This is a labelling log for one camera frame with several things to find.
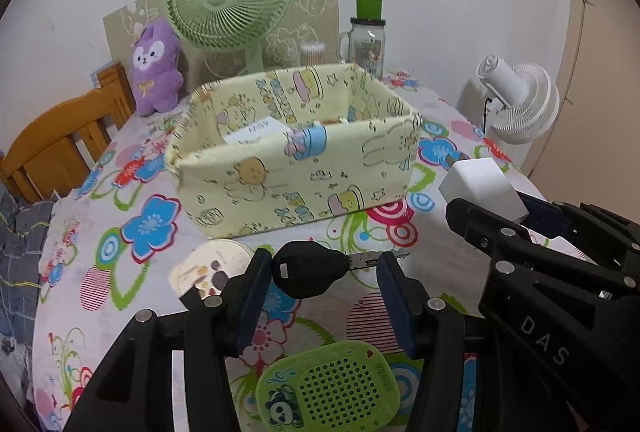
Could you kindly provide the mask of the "white 45W charger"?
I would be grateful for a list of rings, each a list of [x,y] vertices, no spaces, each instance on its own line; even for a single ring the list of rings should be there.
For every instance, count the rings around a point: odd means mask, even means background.
[[[290,131],[290,127],[284,122],[271,116],[258,119],[248,126],[235,130],[222,137],[227,144],[250,144],[263,140],[282,137]]]

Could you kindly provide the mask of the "white standing fan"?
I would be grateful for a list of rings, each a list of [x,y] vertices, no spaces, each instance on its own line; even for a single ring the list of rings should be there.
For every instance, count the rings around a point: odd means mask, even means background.
[[[509,66],[489,54],[478,64],[476,76],[491,93],[492,130],[503,142],[522,145],[546,133],[560,109],[560,93],[544,67],[534,63]]]

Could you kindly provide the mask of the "cotton swab container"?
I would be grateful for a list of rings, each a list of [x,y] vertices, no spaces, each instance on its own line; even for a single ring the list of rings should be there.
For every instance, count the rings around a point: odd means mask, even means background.
[[[300,64],[317,66],[326,60],[326,44],[321,41],[302,41],[299,44]]]

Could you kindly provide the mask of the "purple plush toy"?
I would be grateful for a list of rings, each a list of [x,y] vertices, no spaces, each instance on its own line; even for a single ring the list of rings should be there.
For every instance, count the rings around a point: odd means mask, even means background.
[[[169,23],[157,18],[142,30],[131,56],[131,90],[140,117],[166,113],[179,102],[181,44]]]

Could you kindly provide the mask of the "grey plaid bedding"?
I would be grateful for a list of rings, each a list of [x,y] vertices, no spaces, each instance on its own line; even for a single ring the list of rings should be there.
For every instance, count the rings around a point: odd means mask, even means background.
[[[1,334],[32,346],[40,290],[38,263],[53,203],[1,195]]]

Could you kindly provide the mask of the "beige cartoon board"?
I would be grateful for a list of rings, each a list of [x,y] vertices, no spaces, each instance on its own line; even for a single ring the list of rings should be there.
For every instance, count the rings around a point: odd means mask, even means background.
[[[103,19],[111,57],[122,63],[128,75],[134,43],[143,28],[165,14],[164,0],[136,0]],[[296,67],[300,64],[300,45],[322,42],[326,62],[336,60],[340,31],[338,0],[292,0],[280,24],[262,41],[262,62],[270,68]],[[193,90],[203,82],[233,77],[246,72],[245,52],[216,53],[191,44],[181,44],[179,70],[184,86]]]

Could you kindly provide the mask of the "yellow cartoon fabric box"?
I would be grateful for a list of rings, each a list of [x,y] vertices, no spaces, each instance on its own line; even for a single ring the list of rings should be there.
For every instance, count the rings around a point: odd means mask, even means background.
[[[265,117],[282,137],[227,144]],[[323,126],[343,117],[349,123]],[[282,68],[199,86],[165,148],[186,214],[208,238],[311,223],[408,192],[420,111],[356,64]]]

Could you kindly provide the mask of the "white cube charger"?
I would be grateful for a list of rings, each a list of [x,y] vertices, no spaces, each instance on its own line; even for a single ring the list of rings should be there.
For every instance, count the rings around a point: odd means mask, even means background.
[[[461,198],[515,223],[528,216],[518,192],[491,158],[456,161],[438,189],[447,203]]]

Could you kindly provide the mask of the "wooden chair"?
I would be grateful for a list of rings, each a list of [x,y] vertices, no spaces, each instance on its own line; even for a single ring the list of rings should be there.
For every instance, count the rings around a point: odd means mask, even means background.
[[[29,204],[54,194],[68,195],[90,172],[76,142],[85,144],[92,159],[99,159],[111,143],[107,125],[120,129],[134,114],[134,96],[122,64],[108,65],[96,79],[96,88],[38,116],[1,157],[1,181],[12,195]]]

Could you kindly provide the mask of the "glass jar green lid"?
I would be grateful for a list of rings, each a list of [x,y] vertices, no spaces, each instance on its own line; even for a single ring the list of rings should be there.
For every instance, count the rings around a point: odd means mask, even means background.
[[[382,0],[356,0],[356,15],[350,18],[350,29],[340,33],[337,59],[355,63],[375,78],[384,72],[385,25]]]

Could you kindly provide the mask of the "black car key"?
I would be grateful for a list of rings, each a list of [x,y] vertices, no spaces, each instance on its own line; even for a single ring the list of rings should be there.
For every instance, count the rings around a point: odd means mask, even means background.
[[[318,297],[348,272],[375,267],[383,253],[345,253],[316,241],[289,241],[272,257],[271,277],[292,299]]]

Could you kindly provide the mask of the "floral tablecloth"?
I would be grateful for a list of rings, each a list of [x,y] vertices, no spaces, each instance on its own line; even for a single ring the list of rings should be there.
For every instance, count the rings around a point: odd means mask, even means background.
[[[439,184],[451,159],[490,157],[518,191],[536,186],[495,143],[454,107],[422,88],[408,94],[425,126],[406,196],[396,205],[331,213],[289,230],[247,226],[248,248],[278,248],[309,238],[345,252],[404,249],[401,264],[429,293],[462,312],[475,312],[487,258],[448,229]],[[42,298],[34,338],[34,397],[44,430],[66,423],[93,371],[138,310],[174,313],[181,305],[169,275],[205,241],[160,169],[160,149],[174,119],[153,116],[127,123],[78,191],[53,210],[44,244]],[[278,357],[332,339],[362,339],[378,301],[374,270],[350,273],[326,295],[297,302],[271,289],[264,329],[276,336],[251,348],[229,370],[243,397],[242,419],[256,429],[253,390],[258,372]]]

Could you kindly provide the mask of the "green perforated speaker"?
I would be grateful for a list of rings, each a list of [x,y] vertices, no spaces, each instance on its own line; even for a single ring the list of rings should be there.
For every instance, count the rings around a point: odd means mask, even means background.
[[[255,397],[269,431],[377,431],[400,407],[390,364],[358,340],[278,360],[262,373]]]

